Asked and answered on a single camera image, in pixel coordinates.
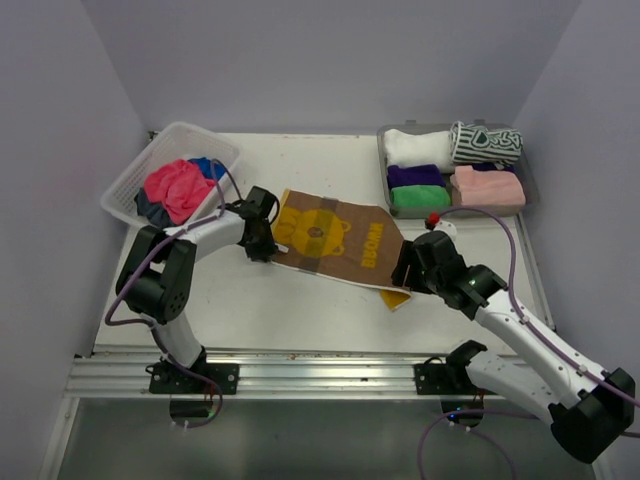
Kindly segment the yellow brown towel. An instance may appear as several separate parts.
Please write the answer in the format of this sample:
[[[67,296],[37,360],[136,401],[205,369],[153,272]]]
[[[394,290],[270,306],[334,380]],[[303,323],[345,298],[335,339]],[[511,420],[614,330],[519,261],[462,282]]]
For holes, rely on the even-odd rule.
[[[411,300],[392,284],[404,236],[379,206],[287,189],[272,233],[279,266],[376,290],[391,311]]]

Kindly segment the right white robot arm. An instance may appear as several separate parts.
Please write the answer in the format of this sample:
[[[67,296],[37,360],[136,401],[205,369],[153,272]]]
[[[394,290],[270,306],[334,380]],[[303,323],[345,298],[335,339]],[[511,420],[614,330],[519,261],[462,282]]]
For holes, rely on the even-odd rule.
[[[504,364],[468,341],[447,358],[451,389],[496,393],[549,426],[574,459],[590,464],[634,421],[636,383],[622,368],[607,370],[571,347],[539,320],[485,265],[469,266],[451,237],[430,231],[402,244],[395,284],[441,298],[505,342],[526,364]]]

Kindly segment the green white striped towel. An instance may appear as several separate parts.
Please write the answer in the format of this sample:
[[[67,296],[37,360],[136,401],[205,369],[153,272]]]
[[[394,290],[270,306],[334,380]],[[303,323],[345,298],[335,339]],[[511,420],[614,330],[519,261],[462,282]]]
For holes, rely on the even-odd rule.
[[[454,164],[492,163],[511,167],[523,152],[523,138],[517,129],[487,128],[454,122],[449,130],[449,155]]]

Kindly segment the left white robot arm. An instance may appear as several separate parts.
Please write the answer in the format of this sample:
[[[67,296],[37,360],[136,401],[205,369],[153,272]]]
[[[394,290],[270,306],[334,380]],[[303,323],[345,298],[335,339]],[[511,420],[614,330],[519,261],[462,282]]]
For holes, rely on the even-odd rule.
[[[268,262],[278,252],[271,232],[271,212],[280,202],[254,186],[244,199],[181,227],[140,229],[116,282],[116,299],[105,315],[109,326],[142,324],[160,350],[147,366],[149,392],[156,395],[233,395],[239,366],[214,364],[196,339],[185,312],[195,265],[227,246],[244,249],[254,262]]]

